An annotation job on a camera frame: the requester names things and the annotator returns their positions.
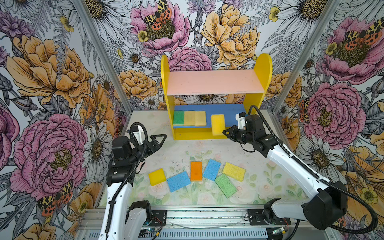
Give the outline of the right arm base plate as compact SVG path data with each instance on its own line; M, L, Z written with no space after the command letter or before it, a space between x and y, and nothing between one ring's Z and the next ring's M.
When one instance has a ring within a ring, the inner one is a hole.
M290 226L291 220L278 218L272 211L266 209L248 209L243 217L251 226Z

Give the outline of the dark green scrub sponge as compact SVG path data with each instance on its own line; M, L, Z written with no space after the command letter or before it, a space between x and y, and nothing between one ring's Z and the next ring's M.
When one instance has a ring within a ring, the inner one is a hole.
M185 112L184 111L174 111L173 125L174 126L184 126L184 122L185 122Z

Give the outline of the light yellow sponge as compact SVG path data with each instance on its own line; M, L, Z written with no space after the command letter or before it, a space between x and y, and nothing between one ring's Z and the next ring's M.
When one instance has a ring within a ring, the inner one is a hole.
M195 111L195 126L196 127L207 126L207 117L206 117L205 111Z

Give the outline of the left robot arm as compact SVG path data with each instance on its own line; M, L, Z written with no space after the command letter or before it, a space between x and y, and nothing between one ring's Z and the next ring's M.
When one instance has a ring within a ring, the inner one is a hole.
M137 240L142 227L153 218L148 201L129 206L137 167L161 149L166 134L151 135L149 141L122 136L112 141L113 159L107 173L107 205L100 240Z

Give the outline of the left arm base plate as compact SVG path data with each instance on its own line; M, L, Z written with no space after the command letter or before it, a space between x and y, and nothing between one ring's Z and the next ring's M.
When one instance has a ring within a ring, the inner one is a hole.
M143 227L164 227L167 222L167 210L152 210L152 218Z

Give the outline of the golden yellow sponge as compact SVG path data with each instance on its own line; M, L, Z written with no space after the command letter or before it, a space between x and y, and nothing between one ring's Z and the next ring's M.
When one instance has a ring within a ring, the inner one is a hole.
M211 115L212 135L221 136L226 129L225 115Z

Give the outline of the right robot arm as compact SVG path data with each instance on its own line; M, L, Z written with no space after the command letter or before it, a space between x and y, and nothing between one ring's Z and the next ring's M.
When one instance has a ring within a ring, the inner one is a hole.
M251 144L254 151L281 167L308 197L302 201L272 199L264 204L264 219L272 223L276 219L296 219L309 222L318 230L325 230L347 212L347 197L342 193L345 187L336 182L332 188L323 181L320 174L311 171L274 134L265 130L247 131L237 126L224 130L223 134L241 145Z

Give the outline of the pale yellow sponge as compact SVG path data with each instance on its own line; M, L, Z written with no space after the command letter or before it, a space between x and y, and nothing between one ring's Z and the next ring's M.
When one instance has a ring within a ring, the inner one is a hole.
M196 125L196 112L185 111L184 112L184 126L195 126Z

